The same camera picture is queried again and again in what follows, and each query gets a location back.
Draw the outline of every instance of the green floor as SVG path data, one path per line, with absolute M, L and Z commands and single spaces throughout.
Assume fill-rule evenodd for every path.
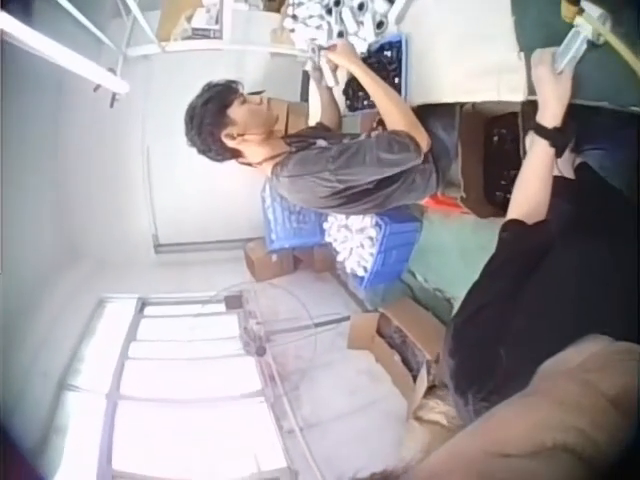
M 494 250 L 502 220 L 427 212 L 405 284 L 442 321 L 451 317 Z

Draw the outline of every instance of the black wristband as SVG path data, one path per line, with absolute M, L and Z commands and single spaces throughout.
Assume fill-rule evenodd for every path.
M 565 123 L 561 127 L 548 128 L 536 122 L 533 125 L 533 133 L 546 140 L 556 152 L 556 158 L 561 158 L 574 139 L 574 131 L 570 124 Z

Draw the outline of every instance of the green table surface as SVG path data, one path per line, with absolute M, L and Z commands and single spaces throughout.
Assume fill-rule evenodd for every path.
M 595 0 L 611 15 L 612 30 L 640 54 L 640 0 Z M 511 0 L 516 38 L 527 66 L 537 48 L 559 46 L 571 30 L 560 0 Z M 529 78 L 529 95 L 535 96 Z M 640 112 L 640 79 L 610 45 L 590 47 L 578 63 L 574 100 Z

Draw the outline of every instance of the gray t-shirt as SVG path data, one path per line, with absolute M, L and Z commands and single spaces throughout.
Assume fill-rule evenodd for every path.
M 419 203 L 437 190 L 429 155 L 405 132 L 338 133 L 319 123 L 288 135 L 271 182 L 302 207 L 346 215 Z

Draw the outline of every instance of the black plastic part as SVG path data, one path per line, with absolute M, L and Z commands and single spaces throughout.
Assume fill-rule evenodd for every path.
M 364 63 L 387 85 L 402 94 L 402 42 L 385 42 L 362 57 Z M 350 113 L 372 110 L 376 106 L 355 77 L 349 77 L 342 89 Z
M 521 166 L 518 114 L 489 119 L 484 131 L 484 194 L 487 202 L 503 213 L 509 207 Z

